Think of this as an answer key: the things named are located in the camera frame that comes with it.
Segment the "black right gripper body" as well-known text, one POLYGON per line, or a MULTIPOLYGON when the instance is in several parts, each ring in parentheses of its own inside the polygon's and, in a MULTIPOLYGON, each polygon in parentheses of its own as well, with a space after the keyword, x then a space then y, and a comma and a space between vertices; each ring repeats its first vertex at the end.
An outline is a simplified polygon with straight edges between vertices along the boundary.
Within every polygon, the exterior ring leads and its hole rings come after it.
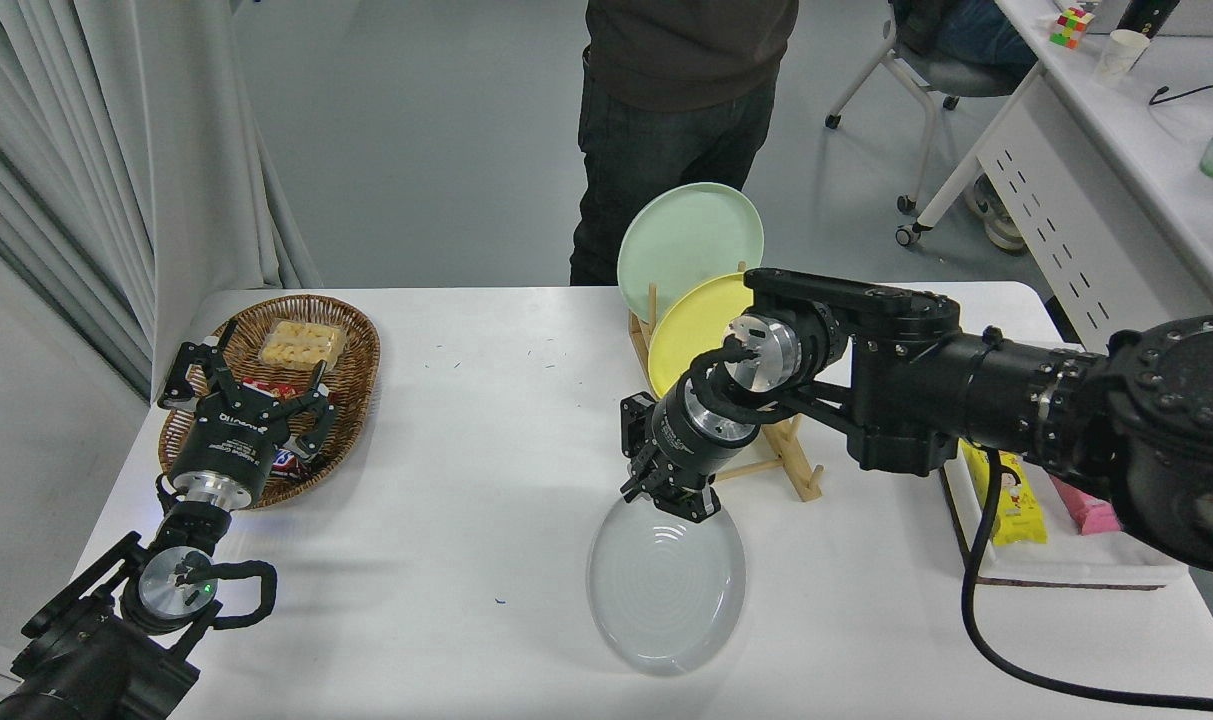
POLYGON ((721 465, 744 448, 744 424, 716 415, 683 378, 653 408, 648 433, 656 442, 657 469, 673 474, 674 486, 701 491, 721 465))

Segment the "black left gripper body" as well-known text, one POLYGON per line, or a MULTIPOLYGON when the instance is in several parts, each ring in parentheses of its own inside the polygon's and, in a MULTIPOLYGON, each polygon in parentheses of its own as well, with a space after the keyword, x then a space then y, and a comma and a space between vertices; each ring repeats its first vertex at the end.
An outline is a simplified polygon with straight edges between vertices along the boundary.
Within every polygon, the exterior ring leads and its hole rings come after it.
POLYGON ((199 475, 218 475, 235 482, 244 493, 260 493, 268 482, 278 448, 290 436, 289 421, 264 415, 277 398, 243 388, 239 398, 210 392, 197 405, 197 421, 172 462, 173 488, 186 492, 199 475))

